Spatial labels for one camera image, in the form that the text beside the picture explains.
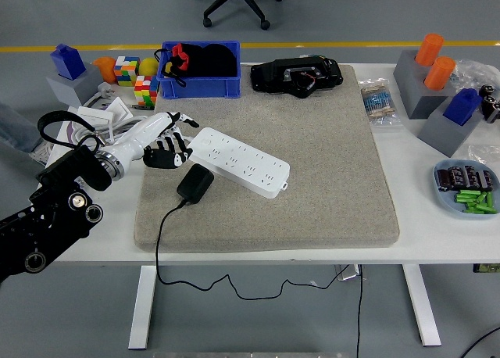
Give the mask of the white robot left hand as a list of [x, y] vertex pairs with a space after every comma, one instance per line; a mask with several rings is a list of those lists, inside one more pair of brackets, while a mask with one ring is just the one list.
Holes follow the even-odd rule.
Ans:
[[178, 122], [199, 127], [183, 113], [157, 113], [135, 124], [113, 145], [104, 148], [102, 152], [106, 154], [112, 175], [123, 177], [137, 159], [159, 169], [175, 169], [185, 163], [192, 150], [186, 147]]

